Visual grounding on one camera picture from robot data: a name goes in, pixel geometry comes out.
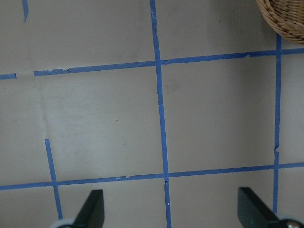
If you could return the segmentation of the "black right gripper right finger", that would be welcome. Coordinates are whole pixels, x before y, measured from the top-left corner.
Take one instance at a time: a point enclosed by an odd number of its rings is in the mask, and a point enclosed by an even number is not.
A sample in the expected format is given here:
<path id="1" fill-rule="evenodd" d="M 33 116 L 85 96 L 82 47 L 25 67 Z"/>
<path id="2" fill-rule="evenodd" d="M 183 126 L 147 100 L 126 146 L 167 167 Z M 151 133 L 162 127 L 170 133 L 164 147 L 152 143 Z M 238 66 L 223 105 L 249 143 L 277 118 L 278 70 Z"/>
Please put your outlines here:
<path id="1" fill-rule="evenodd" d="M 279 218 L 249 187 L 237 192 L 237 217 L 244 228 L 280 228 Z"/>

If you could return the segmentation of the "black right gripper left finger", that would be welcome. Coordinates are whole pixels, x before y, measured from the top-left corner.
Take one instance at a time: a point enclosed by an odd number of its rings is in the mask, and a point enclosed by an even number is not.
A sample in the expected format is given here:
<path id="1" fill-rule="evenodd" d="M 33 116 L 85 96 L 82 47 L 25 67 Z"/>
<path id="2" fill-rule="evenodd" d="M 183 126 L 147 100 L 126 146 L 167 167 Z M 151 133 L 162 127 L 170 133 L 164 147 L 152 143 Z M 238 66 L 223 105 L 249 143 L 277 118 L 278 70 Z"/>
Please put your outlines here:
<path id="1" fill-rule="evenodd" d="M 105 219 L 103 190 L 92 190 L 76 216 L 73 228 L 102 228 Z"/>

